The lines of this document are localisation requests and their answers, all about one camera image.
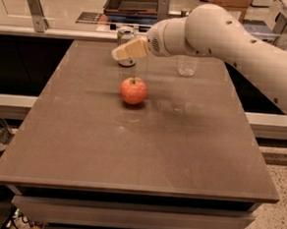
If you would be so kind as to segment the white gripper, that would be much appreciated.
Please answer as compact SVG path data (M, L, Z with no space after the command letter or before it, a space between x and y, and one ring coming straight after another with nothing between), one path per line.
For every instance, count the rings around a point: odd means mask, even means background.
M159 21L149 29L147 37L131 39L117 46L111 55L115 60L123 61L146 57L149 50L159 57L186 54L185 24L185 18Z

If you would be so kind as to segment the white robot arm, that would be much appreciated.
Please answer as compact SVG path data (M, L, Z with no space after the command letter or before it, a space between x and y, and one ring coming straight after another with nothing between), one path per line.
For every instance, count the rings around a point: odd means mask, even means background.
M235 68L287 115L287 51L249 34L227 10L202 4L189 16L154 24L111 51L117 61L147 54L215 57Z

